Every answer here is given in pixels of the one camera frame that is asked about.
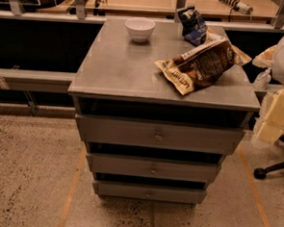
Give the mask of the hand sanitizer bottle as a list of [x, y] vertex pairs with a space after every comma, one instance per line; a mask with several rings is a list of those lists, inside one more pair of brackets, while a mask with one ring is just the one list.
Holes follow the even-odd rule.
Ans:
[[269, 67], [263, 72], [258, 73], [253, 83], [255, 88], [264, 90], [271, 81], [271, 68]]

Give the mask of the top grey drawer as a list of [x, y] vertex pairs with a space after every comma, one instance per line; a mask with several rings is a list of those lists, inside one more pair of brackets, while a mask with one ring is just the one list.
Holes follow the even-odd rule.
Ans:
[[85, 142], [230, 155], [243, 137], [241, 129], [103, 115], [77, 114], [76, 121]]

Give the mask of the grey drawer cabinet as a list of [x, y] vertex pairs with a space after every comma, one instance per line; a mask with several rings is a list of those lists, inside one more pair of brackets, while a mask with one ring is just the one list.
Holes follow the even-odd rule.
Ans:
[[[129, 38], [121, 19], [107, 20], [68, 88], [77, 114], [144, 119], [165, 123], [241, 129], [259, 109], [243, 69], [232, 66], [211, 87], [182, 96], [155, 62], [191, 50], [182, 27], [159, 22], [144, 44]], [[88, 154], [100, 153], [181, 163], [222, 164], [228, 154], [86, 142]], [[92, 180], [163, 188], [206, 190], [210, 183], [92, 172]]]

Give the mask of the white power strip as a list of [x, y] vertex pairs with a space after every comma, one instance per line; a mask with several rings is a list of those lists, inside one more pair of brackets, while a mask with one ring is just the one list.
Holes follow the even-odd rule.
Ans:
[[236, 12], [251, 15], [253, 8], [241, 0], [219, 0], [222, 4], [232, 8]]

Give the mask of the white bowl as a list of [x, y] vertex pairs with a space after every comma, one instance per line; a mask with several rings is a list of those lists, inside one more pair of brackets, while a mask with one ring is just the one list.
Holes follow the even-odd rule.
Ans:
[[149, 18], [133, 17], [125, 21], [129, 37], [135, 42], [145, 42], [153, 34], [155, 22]]

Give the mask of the black office chair base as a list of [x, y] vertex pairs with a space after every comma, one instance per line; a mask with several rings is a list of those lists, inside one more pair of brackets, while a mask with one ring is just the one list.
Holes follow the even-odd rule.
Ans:
[[[255, 144], [255, 146], [259, 146], [262, 149], [262, 148], [267, 148], [269, 146], [272, 146], [273, 144], [278, 144], [279, 142], [284, 143], [284, 135], [281, 135], [277, 140], [270, 141], [270, 142], [263, 142], [262, 140], [258, 139], [257, 133], [260, 131], [261, 125], [262, 125], [262, 121], [256, 120], [254, 128], [253, 128], [253, 133], [252, 133], [253, 134], [252, 142]], [[253, 170], [253, 175], [254, 175], [254, 178], [258, 180], [264, 180], [266, 179], [268, 173], [272, 171], [277, 171], [283, 168], [284, 168], [284, 162], [278, 163], [278, 164], [272, 164], [265, 168], [256, 167]]]

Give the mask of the grey drawer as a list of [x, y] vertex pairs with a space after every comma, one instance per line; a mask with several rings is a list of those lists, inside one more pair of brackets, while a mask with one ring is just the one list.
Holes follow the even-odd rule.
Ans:
[[166, 162], [100, 153], [88, 154], [87, 160], [92, 172], [179, 181], [213, 183], [220, 170], [218, 165], [213, 164]]
[[85, 142], [230, 155], [243, 137], [241, 129], [103, 115], [77, 114], [76, 121]]
[[163, 186], [133, 185], [132, 183], [104, 182], [93, 180], [94, 192], [100, 196], [131, 197], [163, 202], [200, 204], [206, 190], [164, 188]]

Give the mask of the brown chip bag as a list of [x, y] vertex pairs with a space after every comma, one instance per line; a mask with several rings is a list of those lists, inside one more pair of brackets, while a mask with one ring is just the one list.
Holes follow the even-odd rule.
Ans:
[[227, 37], [209, 30], [202, 45], [176, 58], [159, 60], [155, 64], [184, 96], [212, 86], [222, 73], [233, 65], [245, 65], [250, 62], [251, 57], [232, 45]]

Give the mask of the bottom grey drawer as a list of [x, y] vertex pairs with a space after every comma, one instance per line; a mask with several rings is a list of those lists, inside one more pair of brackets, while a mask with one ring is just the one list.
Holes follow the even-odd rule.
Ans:
[[206, 190], [164, 188], [163, 186], [133, 185], [132, 183], [104, 182], [93, 180], [94, 192], [100, 196], [131, 197], [163, 202], [200, 204]]

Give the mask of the middle grey drawer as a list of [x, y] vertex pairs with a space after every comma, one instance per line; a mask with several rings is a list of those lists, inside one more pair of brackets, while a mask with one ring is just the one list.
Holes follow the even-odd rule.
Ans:
[[166, 162], [100, 153], [88, 154], [87, 160], [92, 172], [179, 181], [213, 183], [220, 170], [218, 165], [213, 164]]

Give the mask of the blue chip bag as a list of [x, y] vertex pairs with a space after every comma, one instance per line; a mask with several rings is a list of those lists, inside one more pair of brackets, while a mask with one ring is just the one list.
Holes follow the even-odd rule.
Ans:
[[183, 38], [192, 45], [202, 45], [207, 37], [207, 25], [200, 12], [194, 7], [180, 8], [177, 12], [183, 26]]

